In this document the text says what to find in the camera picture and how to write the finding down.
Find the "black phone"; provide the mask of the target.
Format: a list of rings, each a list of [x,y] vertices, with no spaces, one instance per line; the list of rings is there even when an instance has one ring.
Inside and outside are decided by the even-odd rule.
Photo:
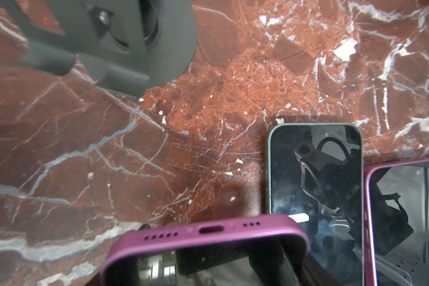
[[[266,139],[266,209],[301,226],[338,286],[365,285],[362,149],[349,123],[285,123]]]
[[[429,158],[364,170],[369,286],[429,286]]]
[[[138,230],[100,269],[104,286],[297,286],[309,240],[283,214]]]

